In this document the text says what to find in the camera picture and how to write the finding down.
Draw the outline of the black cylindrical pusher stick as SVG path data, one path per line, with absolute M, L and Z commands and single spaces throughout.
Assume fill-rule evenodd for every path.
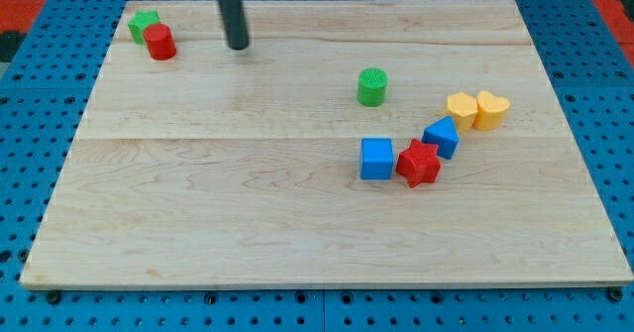
M 250 35 L 243 0 L 217 0 L 228 47 L 234 51 L 245 50 L 250 45 Z

